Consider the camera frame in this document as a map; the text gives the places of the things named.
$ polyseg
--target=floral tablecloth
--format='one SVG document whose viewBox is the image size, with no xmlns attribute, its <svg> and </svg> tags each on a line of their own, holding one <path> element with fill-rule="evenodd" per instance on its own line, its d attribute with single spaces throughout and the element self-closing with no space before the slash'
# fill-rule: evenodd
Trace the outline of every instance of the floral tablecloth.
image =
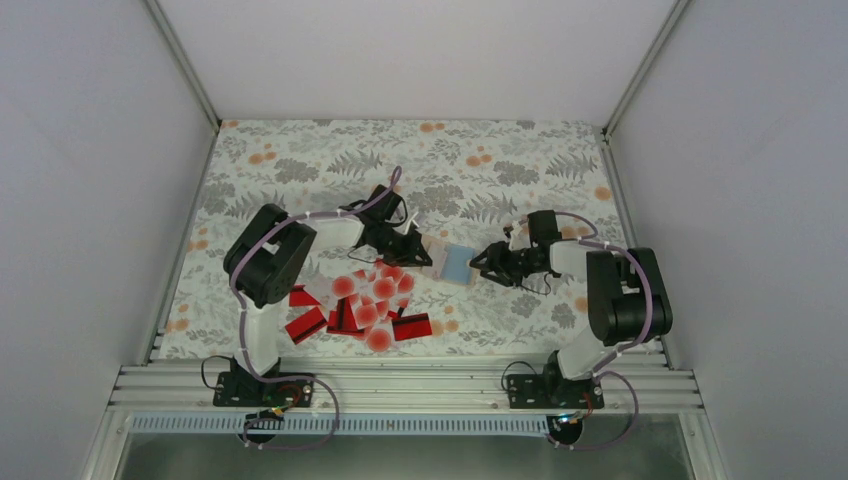
<svg viewBox="0 0 848 480">
<path fill-rule="evenodd" d="M 222 125 L 201 192 L 160 356 L 202 358 L 237 348 L 238 309 L 222 262 L 256 211 L 273 202 L 292 213 L 335 210 L 388 183 L 419 212 L 420 230 L 478 251 L 503 227 L 539 209 L 567 210 L 624 242 L 592 127 L 532 121 L 230 120 Z M 564 236 L 588 233 L 562 222 Z M 313 252 L 299 283 L 363 268 L 347 250 Z M 531 289 L 546 289 L 542 275 Z M 547 295 L 485 279 L 472 287 L 416 277 L 408 312 L 427 312 L 432 335 L 396 342 L 379 355 L 548 352 L 586 326 L 586 286 L 550 279 Z M 281 309 L 282 356 L 376 355 L 366 342 L 321 332 L 294 345 L 284 330 L 303 308 Z"/>
</svg>

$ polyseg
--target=glass panel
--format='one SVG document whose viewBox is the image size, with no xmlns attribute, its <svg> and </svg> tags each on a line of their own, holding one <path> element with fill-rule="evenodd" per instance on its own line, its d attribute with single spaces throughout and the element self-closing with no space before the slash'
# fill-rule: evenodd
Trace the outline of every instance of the glass panel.
<svg viewBox="0 0 848 480">
<path fill-rule="evenodd" d="M 581 444 L 620 434 L 627 416 L 598 415 L 586 422 Z M 278 437 L 304 443 L 314 438 Z M 233 435 L 131 434 L 124 480 L 307 479 L 557 479 L 692 478 L 676 415 L 643 415 L 621 445 L 599 452 L 554 450 L 525 437 L 337 436 L 311 452 L 246 449 Z"/>
</svg>

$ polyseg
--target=white panel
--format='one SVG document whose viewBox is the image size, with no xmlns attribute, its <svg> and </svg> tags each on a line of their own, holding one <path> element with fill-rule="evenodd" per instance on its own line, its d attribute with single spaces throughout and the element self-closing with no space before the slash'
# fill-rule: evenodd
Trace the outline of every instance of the white panel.
<svg viewBox="0 0 848 480">
<path fill-rule="evenodd" d="M 160 0 L 224 118 L 603 125 L 672 0 Z"/>
<path fill-rule="evenodd" d="M 848 470 L 848 3 L 694 2 L 615 133 L 735 479 Z"/>
<path fill-rule="evenodd" d="M 77 478 L 212 132 L 142 2 L 0 10 L 0 478 Z"/>
</svg>

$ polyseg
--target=mounting plate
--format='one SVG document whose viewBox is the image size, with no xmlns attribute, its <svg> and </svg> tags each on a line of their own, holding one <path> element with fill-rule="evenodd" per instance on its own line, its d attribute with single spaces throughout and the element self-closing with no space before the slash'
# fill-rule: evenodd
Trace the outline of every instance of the mounting plate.
<svg viewBox="0 0 848 480">
<path fill-rule="evenodd" d="M 280 373 L 278 376 L 284 377 L 288 375 L 308 375 L 313 377 L 311 373 L 291 372 Z M 300 400 L 294 407 L 308 408 L 312 403 L 312 389 L 314 388 L 312 381 L 295 380 L 291 382 L 279 382 L 268 384 L 265 388 L 263 398 L 257 395 L 239 396 L 238 384 L 235 381 L 235 375 L 232 372 L 221 372 L 218 374 L 218 385 L 220 389 L 215 392 L 215 397 L 212 399 L 212 404 L 216 407 L 275 407 L 278 405 L 286 405 L 288 399 L 292 398 L 292 389 L 285 388 L 287 385 L 297 385 L 303 391 Z"/>
<path fill-rule="evenodd" d="M 592 402 L 592 409 L 604 408 L 603 391 L 595 393 L 595 384 L 591 378 L 585 380 L 561 380 L 556 392 L 558 403 L 554 403 L 552 392 L 548 392 L 541 375 L 513 374 L 506 376 L 506 386 L 509 395 L 509 408 L 541 410 L 541 409 L 586 409 L 586 395 Z"/>
</svg>

